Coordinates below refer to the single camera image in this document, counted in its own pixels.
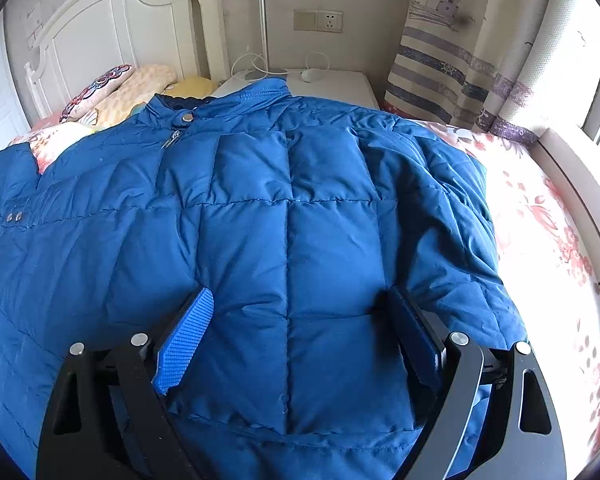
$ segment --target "metal screw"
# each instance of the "metal screw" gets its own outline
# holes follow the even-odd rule
[[[69,348],[69,354],[71,355],[80,355],[84,352],[84,344],[83,343],[74,343]]]
[[[136,334],[131,338],[131,344],[133,346],[144,346],[149,341],[149,336],[144,333]]]
[[[518,341],[516,343],[516,350],[518,352],[520,352],[522,355],[531,354],[531,346],[529,345],[529,343],[527,343],[525,341]]]
[[[469,336],[467,334],[463,334],[462,332],[453,332],[451,334],[451,341],[458,346],[466,346],[469,343]]]

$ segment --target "zipper pull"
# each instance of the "zipper pull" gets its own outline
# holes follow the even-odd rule
[[[175,130],[172,134],[171,137],[169,137],[167,139],[167,141],[162,145],[163,148],[168,148],[169,146],[171,146],[176,140],[178,140],[180,138],[180,130]]]

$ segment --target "wall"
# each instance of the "wall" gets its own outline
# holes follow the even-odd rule
[[[27,49],[24,18],[36,2],[41,3],[43,23],[65,0],[9,0],[4,21],[7,51],[22,107],[35,124],[38,120],[27,89],[24,64],[38,66],[38,50]],[[304,66],[308,51],[318,50],[331,58],[332,68],[365,72],[378,95],[395,56],[409,0],[267,0],[269,43],[274,66]],[[342,10],[342,34],[293,30],[294,8]],[[251,50],[259,52],[258,0],[224,0],[224,20],[230,62]]]

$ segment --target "white headboard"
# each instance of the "white headboard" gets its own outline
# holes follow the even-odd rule
[[[170,65],[180,80],[189,75],[228,79],[222,0],[198,0],[203,30],[194,26],[194,3],[67,0],[36,40],[38,68],[25,65],[40,117],[61,110],[91,81],[122,63]]]

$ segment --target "bed sheet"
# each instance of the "bed sheet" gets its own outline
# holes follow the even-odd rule
[[[552,392],[570,478],[600,445],[600,292],[586,249],[560,194],[522,145],[415,121],[487,169],[500,276],[525,321]],[[40,173],[91,132],[62,124],[19,137]]]

